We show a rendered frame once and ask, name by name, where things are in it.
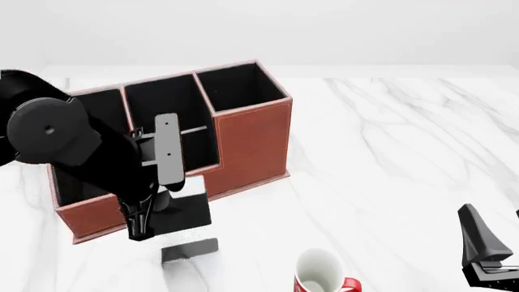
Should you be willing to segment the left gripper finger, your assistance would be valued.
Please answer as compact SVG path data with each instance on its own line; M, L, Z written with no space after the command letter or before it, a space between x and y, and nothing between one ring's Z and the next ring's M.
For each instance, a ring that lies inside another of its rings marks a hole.
M152 182L149 192L143 199L128 201L118 198L119 209L124 216L128 237L137 242L152 238L155 233L150 226L149 218L153 211L157 196L157 183Z
M169 200L171 199L170 193L168 190L160 191L155 196L155 201L153 205L153 211L158 213L169 205Z

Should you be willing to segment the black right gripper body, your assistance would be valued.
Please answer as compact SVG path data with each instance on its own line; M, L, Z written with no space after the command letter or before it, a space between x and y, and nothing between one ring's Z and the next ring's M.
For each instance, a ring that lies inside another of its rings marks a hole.
M472 287L519 288L519 265L463 259L462 272Z

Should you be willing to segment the red and white mug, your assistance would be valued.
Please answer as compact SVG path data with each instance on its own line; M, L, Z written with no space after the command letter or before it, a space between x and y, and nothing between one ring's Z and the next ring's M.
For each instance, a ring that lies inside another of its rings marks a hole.
M313 247L302 252L296 261L293 292L362 292L362 284L345 276L332 252Z

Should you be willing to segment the small grey plate on stalk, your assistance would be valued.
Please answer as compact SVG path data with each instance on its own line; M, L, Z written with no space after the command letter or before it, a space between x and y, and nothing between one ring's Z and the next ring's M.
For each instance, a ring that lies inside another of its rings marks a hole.
M155 131L158 182L169 191L180 191L185 184L185 171L177 114L157 115Z

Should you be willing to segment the red-brown desk caddy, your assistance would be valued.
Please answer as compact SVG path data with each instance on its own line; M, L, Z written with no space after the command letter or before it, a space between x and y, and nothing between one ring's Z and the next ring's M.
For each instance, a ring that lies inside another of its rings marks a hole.
M208 201L287 176L292 99L259 62L74 92L88 111L118 133L177 114L180 131L206 126L208 165L184 167L204 177Z

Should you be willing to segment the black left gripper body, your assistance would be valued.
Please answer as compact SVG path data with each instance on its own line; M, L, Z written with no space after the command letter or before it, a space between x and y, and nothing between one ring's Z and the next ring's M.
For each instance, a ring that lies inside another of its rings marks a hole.
M142 127L131 133L131 138L139 145L142 162L154 161L154 133L145 133ZM208 165L208 130L206 126L182 131L180 135L184 167L205 167Z

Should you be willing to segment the black and white book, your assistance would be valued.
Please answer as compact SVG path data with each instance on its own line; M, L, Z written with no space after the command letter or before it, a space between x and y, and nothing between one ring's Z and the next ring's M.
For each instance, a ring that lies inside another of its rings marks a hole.
M153 240L161 248L161 262L217 252L204 177L188 177L181 191L169 193L168 207L152 215Z

